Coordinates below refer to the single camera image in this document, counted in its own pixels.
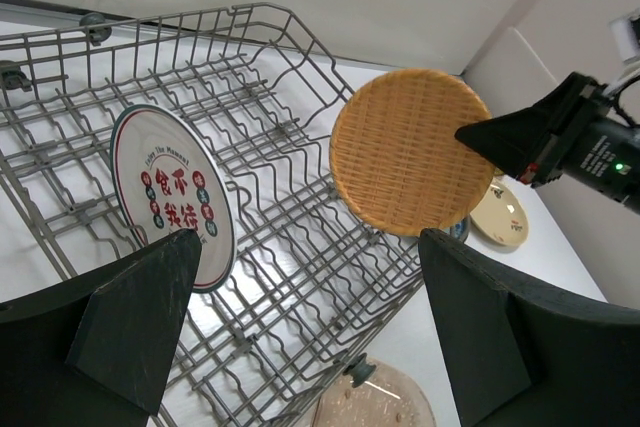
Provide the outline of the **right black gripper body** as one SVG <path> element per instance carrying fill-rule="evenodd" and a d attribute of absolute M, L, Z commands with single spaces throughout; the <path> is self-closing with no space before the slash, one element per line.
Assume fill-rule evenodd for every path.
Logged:
<path fill-rule="evenodd" d="M 619 106 L 595 86 L 554 90 L 527 111 L 541 114 L 519 181 L 538 188 L 567 175 L 639 212 L 639 126 L 609 117 Z"/>

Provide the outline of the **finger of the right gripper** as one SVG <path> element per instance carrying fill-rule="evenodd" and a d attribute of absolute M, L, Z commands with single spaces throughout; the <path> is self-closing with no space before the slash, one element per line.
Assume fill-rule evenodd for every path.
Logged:
<path fill-rule="evenodd" d="M 520 182 L 550 182 L 595 119 L 595 79 L 571 73 L 530 107 L 465 125 L 455 139 Z"/>

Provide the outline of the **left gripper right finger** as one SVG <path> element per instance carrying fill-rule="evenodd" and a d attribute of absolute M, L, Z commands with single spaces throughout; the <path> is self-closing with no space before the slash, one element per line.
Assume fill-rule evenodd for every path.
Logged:
<path fill-rule="evenodd" d="M 554 286 L 439 230 L 423 230 L 418 248 L 462 425 L 638 425 L 638 311 Z"/>

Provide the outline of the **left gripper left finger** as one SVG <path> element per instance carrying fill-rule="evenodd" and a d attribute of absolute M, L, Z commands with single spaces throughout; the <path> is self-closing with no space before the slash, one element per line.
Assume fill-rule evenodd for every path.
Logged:
<path fill-rule="evenodd" d="M 1 305 L 4 426 L 144 426 L 158 414 L 201 258 L 176 231 Z"/>

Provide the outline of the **orange woven round plate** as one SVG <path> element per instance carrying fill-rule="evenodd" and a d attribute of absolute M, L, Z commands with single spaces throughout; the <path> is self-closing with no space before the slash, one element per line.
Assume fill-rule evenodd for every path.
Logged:
<path fill-rule="evenodd" d="M 383 232 L 417 236 L 451 227 L 480 203 L 494 175 L 455 133 L 490 117 L 480 97 L 445 72 L 378 76 L 353 94 L 333 126 L 336 191 L 354 215 Z"/>

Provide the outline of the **brown translucent square plate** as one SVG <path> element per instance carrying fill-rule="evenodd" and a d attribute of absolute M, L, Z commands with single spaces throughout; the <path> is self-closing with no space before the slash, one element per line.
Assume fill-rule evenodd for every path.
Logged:
<path fill-rule="evenodd" d="M 373 359 L 376 370 L 359 387 L 350 376 L 336 380 L 320 397 L 312 426 L 434 427 L 429 401 L 403 372 Z"/>

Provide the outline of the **white plate with red characters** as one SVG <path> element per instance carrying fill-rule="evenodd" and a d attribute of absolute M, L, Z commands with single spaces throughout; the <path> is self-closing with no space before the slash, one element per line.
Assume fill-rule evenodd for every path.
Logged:
<path fill-rule="evenodd" d="M 222 287 L 236 260 L 235 216 L 224 176 L 194 130 L 160 107 L 128 107 L 113 127 L 110 169 L 138 245 L 192 230 L 202 245 L 193 291 Z"/>

